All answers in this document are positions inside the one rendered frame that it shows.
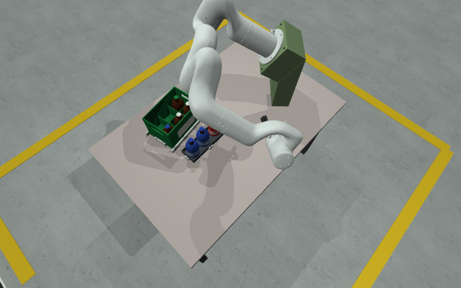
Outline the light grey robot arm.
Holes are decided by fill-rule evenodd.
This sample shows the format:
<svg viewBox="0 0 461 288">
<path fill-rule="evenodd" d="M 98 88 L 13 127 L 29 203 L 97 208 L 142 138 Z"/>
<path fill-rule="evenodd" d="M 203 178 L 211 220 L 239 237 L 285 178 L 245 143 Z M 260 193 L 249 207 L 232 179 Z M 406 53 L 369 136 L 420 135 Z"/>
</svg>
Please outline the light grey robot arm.
<svg viewBox="0 0 461 288">
<path fill-rule="evenodd" d="M 269 64 L 278 55 L 284 39 L 282 30 L 269 32 L 240 15 L 233 0 L 203 0 L 193 18 L 195 35 L 179 85 L 188 93 L 190 110 L 198 121 L 246 146 L 268 136 L 266 145 L 273 165 L 287 169 L 294 162 L 294 149 L 303 139 L 297 129 L 285 121 L 252 124 L 215 100 L 221 76 L 216 30 L 224 19 L 228 21 L 227 36 L 259 54 L 262 64 Z"/>
</svg>

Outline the brown bottle with blue cap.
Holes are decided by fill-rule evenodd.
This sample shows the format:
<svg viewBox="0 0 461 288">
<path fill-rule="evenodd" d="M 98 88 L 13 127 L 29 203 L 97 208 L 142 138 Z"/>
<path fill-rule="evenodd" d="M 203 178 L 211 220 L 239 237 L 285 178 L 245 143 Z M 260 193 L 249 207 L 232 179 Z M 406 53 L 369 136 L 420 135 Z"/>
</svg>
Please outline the brown bottle with blue cap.
<svg viewBox="0 0 461 288">
<path fill-rule="evenodd" d="M 174 127 L 171 127 L 169 124 L 166 124 L 163 131 L 168 134 L 173 128 Z"/>
</svg>

